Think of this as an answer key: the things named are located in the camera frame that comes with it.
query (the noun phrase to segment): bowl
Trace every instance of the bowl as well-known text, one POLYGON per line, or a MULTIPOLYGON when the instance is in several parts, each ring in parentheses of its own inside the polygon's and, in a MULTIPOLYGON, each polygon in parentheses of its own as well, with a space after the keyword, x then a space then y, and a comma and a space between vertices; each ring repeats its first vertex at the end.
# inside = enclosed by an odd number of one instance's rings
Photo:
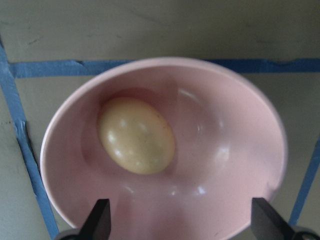
POLYGON ((264 94, 227 68, 180 57, 85 83, 55 113, 40 157, 48 197, 72 227, 110 199, 110 240, 229 239, 250 225, 252 197, 275 197, 286 165, 284 127, 264 94), (151 104, 172 127, 174 158, 162 172, 129 172, 104 151, 97 116, 115 97, 151 104))

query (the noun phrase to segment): blue tape strip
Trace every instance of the blue tape strip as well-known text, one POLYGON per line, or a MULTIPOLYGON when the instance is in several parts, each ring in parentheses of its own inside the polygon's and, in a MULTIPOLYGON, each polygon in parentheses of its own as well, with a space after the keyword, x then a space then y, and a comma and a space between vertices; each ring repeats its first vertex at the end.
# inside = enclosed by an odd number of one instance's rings
MULTIPOLYGON (((219 64, 237 73, 307 73, 320 72, 320 59, 298 59, 291 62, 277 63, 265 59, 217 59, 207 60, 219 64)), ((128 60, 110 61, 43 61, 20 62, 10 64, 14 78, 37 78, 50 76, 98 75, 128 60)))
POLYGON ((37 162, 31 148, 28 132, 26 128, 26 116, 20 101, 14 76, 9 71, 7 56, 0 45, 0 85, 8 105, 15 134, 20 146, 26 169, 28 171, 33 192, 42 213, 44 223, 47 227, 51 239, 58 233, 58 227, 52 212, 46 190, 42 183, 37 162))
POLYGON ((300 191, 298 193, 298 196, 295 200, 295 204, 290 216, 289 224, 291 226, 296 226, 298 223, 298 219, 300 217, 300 214, 302 212, 302 209, 304 207, 304 204, 306 202, 307 196, 309 194, 311 185, 315 179, 315 176, 317 174, 317 170, 320 165, 320 137, 317 140, 314 151, 309 163, 309 166, 306 170, 306 173, 304 175, 304 179, 302 182, 302 185, 300 187, 300 191))

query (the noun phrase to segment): painter's tape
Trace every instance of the painter's tape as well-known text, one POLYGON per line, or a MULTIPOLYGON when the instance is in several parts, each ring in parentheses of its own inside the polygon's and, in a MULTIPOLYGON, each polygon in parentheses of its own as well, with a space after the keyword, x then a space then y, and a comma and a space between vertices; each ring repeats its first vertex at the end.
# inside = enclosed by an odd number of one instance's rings
POLYGON ((306 173, 304 175, 304 179, 302 182, 302 185, 300 187, 300 191, 298 193, 298 197, 295 200, 295 204, 290 216, 289 224, 291 226, 296 226, 298 223, 298 219, 300 217, 300 214, 302 212, 302 209, 305 205, 307 196, 309 194, 311 185, 315 179, 315 176, 317 174, 317 170, 319 168, 320 164, 320 137, 318 141, 315 144, 314 151, 309 163, 309 166, 306 170, 306 173))
MULTIPOLYGON (((219 64, 237 73, 308 73, 320 72, 320 59, 297 59, 290 62, 273 62, 265 59, 215 59, 208 62, 219 64)), ((54 76, 89 76, 98 75, 104 71, 128 60, 109 61, 43 61, 20 62, 10 64, 14 78, 38 78, 54 76)))
POLYGON ((6 53, 2 46, 0 46, 0 85, 11 114, 15 135, 30 177, 33 192, 49 235, 53 239, 59 233, 58 227, 31 148, 26 128, 26 116, 17 91, 15 79, 9 71, 6 53))

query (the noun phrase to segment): bowl rim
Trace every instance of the bowl rim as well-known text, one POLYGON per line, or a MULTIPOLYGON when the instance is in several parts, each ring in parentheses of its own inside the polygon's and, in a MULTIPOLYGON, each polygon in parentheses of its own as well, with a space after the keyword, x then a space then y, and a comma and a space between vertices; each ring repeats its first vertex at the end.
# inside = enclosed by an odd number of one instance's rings
MULTIPOLYGON (((108 81, 109 79, 112 79, 114 77, 117 77, 119 75, 126 74, 131 71, 135 70, 141 70, 145 68, 154 68, 154 67, 189 67, 199 70, 206 70, 214 73, 218 73, 224 76, 228 76, 229 78, 235 79, 237 82, 241 83, 243 87, 246 87, 252 94, 256 95, 258 99, 261 99, 262 102, 266 105, 266 108, 270 110, 272 116, 274 116, 276 123, 280 130, 281 135, 281 141, 283 143, 283 157, 281 159, 282 166, 281 166, 281 175, 280 179, 278 181, 278 184, 275 188, 275 191, 272 194, 272 197, 270 199, 267 199, 269 201, 272 201, 276 195, 279 192, 280 186, 282 185, 286 170, 287 170, 287 164, 288 164, 288 139, 285 132, 285 127, 283 125, 283 122, 276 111, 274 105, 270 102, 270 100, 265 96, 265 94, 257 88, 253 83, 251 83, 249 80, 247 80, 245 77, 241 76, 239 73, 234 72, 233 70, 226 68, 224 66, 218 65, 216 63, 208 62, 205 60, 200 59, 194 59, 194 58, 188 58, 188 57, 174 57, 174 56, 166 56, 166 57, 153 57, 153 58, 146 58, 142 60, 134 60, 128 63, 124 63, 122 65, 113 67, 111 69, 108 69, 97 76, 91 78, 86 83, 81 85, 78 89, 76 89, 58 108, 58 110, 53 115, 52 119, 50 120, 43 140, 41 144, 41 150, 40 150, 40 174, 42 178, 42 182, 46 191, 46 194, 48 195, 48 198, 53 205, 53 207, 56 209, 56 211, 59 213, 59 215, 73 228, 76 227, 76 225, 73 223, 71 219, 68 218, 64 214, 64 212, 60 209, 58 203, 56 202, 56 199, 51 192, 50 189, 50 183, 49 179, 46 175, 46 151, 48 148, 48 139, 50 139, 52 135, 52 131, 55 129, 55 126, 60 121, 61 117, 68 111, 70 106, 72 106, 75 102, 77 102, 81 96, 83 96, 86 92, 92 90, 96 86, 102 84, 105 81, 108 81)), ((234 230, 229 236, 225 237, 224 239, 229 239, 244 229, 246 229, 250 225, 251 221, 244 223, 242 227, 234 230)))

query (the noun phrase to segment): yellow egg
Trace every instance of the yellow egg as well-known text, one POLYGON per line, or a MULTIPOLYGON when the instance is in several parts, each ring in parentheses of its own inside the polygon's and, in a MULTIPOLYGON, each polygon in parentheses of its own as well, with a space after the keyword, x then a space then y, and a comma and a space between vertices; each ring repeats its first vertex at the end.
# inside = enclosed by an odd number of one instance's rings
POLYGON ((175 137, 164 117, 132 97, 108 101, 98 116, 99 139, 109 156, 136 174, 154 174, 174 157, 175 137))

